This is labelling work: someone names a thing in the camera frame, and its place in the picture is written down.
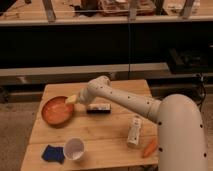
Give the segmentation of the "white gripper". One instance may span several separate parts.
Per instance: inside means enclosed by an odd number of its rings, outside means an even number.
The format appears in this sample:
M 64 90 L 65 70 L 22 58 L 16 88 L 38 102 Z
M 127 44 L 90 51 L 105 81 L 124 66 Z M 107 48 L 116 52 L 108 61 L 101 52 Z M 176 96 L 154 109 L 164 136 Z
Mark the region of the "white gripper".
M 83 88 L 79 91 L 78 97 L 76 95 L 69 96 L 66 100 L 66 104 L 75 104 L 76 102 L 81 104 L 89 104 L 92 101 L 92 95 L 87 88 Z

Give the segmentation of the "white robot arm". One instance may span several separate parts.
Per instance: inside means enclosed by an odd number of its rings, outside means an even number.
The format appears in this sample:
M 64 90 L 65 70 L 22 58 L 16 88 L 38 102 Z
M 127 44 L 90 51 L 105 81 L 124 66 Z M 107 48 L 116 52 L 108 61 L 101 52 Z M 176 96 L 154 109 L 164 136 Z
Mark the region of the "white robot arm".
M 172 94 L 157 100 L 113 88 L 107 76 L 100 76 L 65 102 L 89 105 L 96 97 L 117 103 L 157 125 L 158 171 L 208 171 L 202 114 L 191 98 Z

